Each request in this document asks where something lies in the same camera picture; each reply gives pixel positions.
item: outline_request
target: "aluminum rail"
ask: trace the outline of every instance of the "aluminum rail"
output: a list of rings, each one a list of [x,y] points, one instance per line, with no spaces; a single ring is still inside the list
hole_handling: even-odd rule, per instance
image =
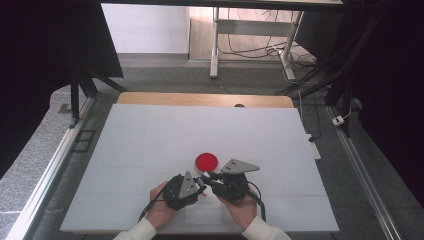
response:
[[[336,117],[331,107],[329,106],[327,106],[327,113],[330,117],[330,120]],[[393,221],[393,218],[390,215],[386,204],[384,203],[383,199],[381,199],[381,196],[378,193],[374,182],[372,181],[371,176],[368,173],[361,157],[359,156],[355,145],[353,144],[350,138],[346,137],[341,128],[335,128],[340,138],[340,141],[342,142],[342,145],[350,159],[353,169],[355,170],[359,182],[362,185],[362,189],[364,190],[371,207],[375,211],[376,217],[381,225],[384,234],[386,235],[386,238],[388,240],[401,240],[402,237],[400,236],[396,224]]]
[[[43,203],[44,197],[50,190],[50,187],[53,184],[54,179],[56,178],[56,175],[58,174],[62,164],[64,163],[64,160],[68,155],[68,152],[70,151],[75,138],[78,136],[78,133],[85,122],[84,120],[87,117],[92,103],[92,98],[87,98],[87,100],[84,102],[84,105],[80,111],[80,121],[75,125],[74,128],[69,128],[66,131],[62,141],[59,143],[59,146],[53,154],[49,164],[47,165],[46,170],[44,171],[43,175],[41,175],[40,180],[38,181],[34,191],[21,211],[21,214],[10,230],[6,240],[18,240],[25,238],[26,234],[31,228],[37,212],[40,209],[40,206]]]

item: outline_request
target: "red disc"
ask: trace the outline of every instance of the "red disc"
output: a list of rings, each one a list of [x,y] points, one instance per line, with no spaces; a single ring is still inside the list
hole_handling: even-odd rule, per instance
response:
[[[215,171],[218,159],[212,153],[202,153],[196,158],[196,167],[200,172]]]

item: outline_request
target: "metal bar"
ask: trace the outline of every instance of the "metal bar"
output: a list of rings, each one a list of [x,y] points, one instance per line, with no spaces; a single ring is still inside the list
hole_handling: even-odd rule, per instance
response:
[[[331,107],[327,106],[327,113],[330,117],[330,120],[336,117],[333,113]],[[401,236],[397,227],[390,215],[386,204],[383,199],[381,199],[380,194],[378,193],[374,182],[371,179],[361,157],[359,156],[355,145],[352,140],[343,133],[343,130],[339,127],[336,127],[337,134],[340,138],[340,141],[349,157],[349,160],[353,166],[353,169],[356,173],[356,176],[359,179],[359,182],[362,185],[362,189],[365,192],[365,195],[368,198],[368,201],[371,207],[374,209],[376,217],[381,225],[381,228],[386,235],[388,240],[401,240]]]
[[[112,87],[113,89],[115,89],[116,91],[123,93],[123,92],[128,92],[128,90],[126,88],[124,88],[123,86],[117,84],[116,82],[114,82],[112,79],[103,76],[102,74],[98,73],[97,71],[94,71],[93,69],[89,68],[86,69],[86,71],[92,75],[93,77],[99,79],[100,81],[106,83],[107,85],[109,85],[110,87]]]
[[[218,24],[219,24],[219,8],[213,8],[213,46],[211,56],[210,78],[218,77]]]
[[[10,230],[6,240],[23,239],[28,233],[34,218],[43,203],[44,197],[47,195],[47,192],[53,184],[53,181],[56,178],[56,175],[58,174],[69,150],[71,149],[72,144],[84,123],[83,120],[87,116],[91,106],[92,98],[87,98],[80,113],[82,121],[79,121],[74,128],[69,128],[66,131],[62,141],[53,154],[53,157],[38,181],[37,186],[35,186],[35,189],[21,211],[21,214]]]
[[[246,20],[219,20],[219,34],[252,35],[252,36],[291,36],[292,23],[264,22]]]
[[[280,52],[279,54],[281,62],[283,63],[284,72],[286,73],[288,81],[296,80],[296,77],[294,76],[293,70],[290,66],[289,53],[290,53],[291,46],[293,44],[294,36],[296,35],[296,32],[297,32],[297,28],[299,27],[299,22],[300,22],[300,18],[302,17],[302,14],[303,12],[299,12],[297,14],[297,17],[292,24],[291,32],[287,38],[287,43],[286,43],[286,46],[284,47],[284,51],[282,53]]]
[[[79,121],[79,87],[77,72],[74,72],[71,76],[71,110],[72,110],[72,122],[69,126],[74,128]]]
[[[143,4],[143,5],[169,5],[169,6],[198,6],[198,7],[222,7],[222,8],[248,8],[248,9],[274,9],[274,10],[294,10],[294,11],[325,11],[325,12],[346,12],[358,11],[361,8],[376,9],[380,7],[386,0],[379,0],[372,3],[354,4],[345,3],[341,1],[334,1],[331,3],[315,2],[285,2],[273,0],[244,0],[244,1],[228,1],[228,0],[123,0],[119,3],[122,4]],[[116,3],[116,0],[93,0],[92,2],[98,3]]]

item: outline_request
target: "white tabletop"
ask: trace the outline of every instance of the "white tabletop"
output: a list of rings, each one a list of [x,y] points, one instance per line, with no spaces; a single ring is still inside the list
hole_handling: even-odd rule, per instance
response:
[[[338,231],[297,109],[114,105],[61,226],[71,232],[133,227],[150,189],[189,170],[204,152],[231,158],[262,192],[267,222],[288,232]],[[211,193],[177,212],[161,233],[238,233]]]

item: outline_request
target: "metal stand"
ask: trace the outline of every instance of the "metal stand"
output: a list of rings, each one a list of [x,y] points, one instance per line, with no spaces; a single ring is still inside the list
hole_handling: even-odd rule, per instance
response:
[[[297,28],[299,27],[300,18],[302,17],[302,14],[303,12],[299,12],[297,14],[297,17],[295,21],[293,22],[292,29],[290,31],[290,35],[287,38],[286,47],[284,48],[284,52],[282,53],[283,56],[281,57],[281,54],[280,54],[280,59],[281,59],[281,62],[283,63],[284,71],[286,73],[288,81],[294,81],[296,79],[293,74],[293,70],[290,66],[289,53],[290,53],[291,46],[293,44],[294,37],[297,32]]]
[[[219,8],[213,8],[213,47],[211,56],[211,72],[210,78],[218,77],[218,21]]]
[[[289,81],[294,81],[295,76],[290,66],[289,53],[299,27],[303,12],[299,12],[293,23],[287,22],[262,22],[219,19],[219,8],[213,8],[213,46],[211,55],[210,78],[218,77],[218,34],[235,34],[250,36],[287,37],[284,51],[279,51],[279,56]]]

